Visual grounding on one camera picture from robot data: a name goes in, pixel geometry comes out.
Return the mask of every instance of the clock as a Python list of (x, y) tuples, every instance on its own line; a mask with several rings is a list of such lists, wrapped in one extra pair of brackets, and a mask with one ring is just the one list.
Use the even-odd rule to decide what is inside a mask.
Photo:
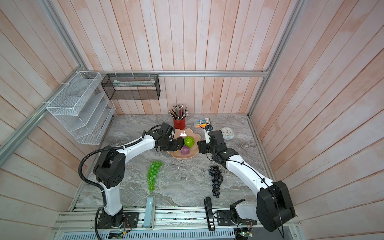
[(223, 134), (223, 138), (225, 140), (230, 140), (235, 136), (234, 131), (230, 127), (223, 127), (221, 130), (221, 133)]

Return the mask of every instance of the red cup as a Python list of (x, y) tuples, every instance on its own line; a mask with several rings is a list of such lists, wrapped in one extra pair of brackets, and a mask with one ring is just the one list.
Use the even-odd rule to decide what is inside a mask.
[(180, 130), (184, 130), (185, 129), (185, 118), (183, 118), (182, 120), (176, 120), (176, 119), (173, 119), (173, 126), (175, 127), (175, 129), (180, 129)]

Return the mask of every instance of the wood paneling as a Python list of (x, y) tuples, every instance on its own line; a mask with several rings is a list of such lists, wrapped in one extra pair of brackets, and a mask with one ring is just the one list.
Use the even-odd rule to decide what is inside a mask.
[[(92, 13), (102, 10), (92, 7)], [(96, 26), (107, 24), (97, 20)], [(108, 34), (101, 38), (113, 41)], [(39, 1), (0, 2), (0, 42), (0, 144), (4, 144), (78, 65)], [(120, 58), (113, 63), (121, 64)], [(0, 169), (2, 237), (46, 239), (80, 184), (79, 160), (91, 151), (52, 115), (41, 121)]]
[(310, 1), (252, 116), (308, 239), (381, 239), (384, 1)]
[[(296, 2), (53, 0), (87, 67), (95, 71), (263, 70)], [(260, 80), (161, 78), (159, 101), (118, 101), (116, 113), (167, 114), (175, 103), (190, 113), (246, 113)]]

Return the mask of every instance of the purple fruit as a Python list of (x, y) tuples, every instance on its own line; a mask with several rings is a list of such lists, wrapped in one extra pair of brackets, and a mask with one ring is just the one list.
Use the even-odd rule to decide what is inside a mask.
[(188, 154), (189, 153), (189, 147), (183, 146), (181, 148), (181, 154)]

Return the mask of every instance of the black wire mesh basket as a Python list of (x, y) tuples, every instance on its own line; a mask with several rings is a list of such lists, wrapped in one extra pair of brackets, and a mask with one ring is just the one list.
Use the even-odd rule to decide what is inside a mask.
[(157, 74), (108, 73), (101, 86), (110, 100), (158, 100), (160, 97)]

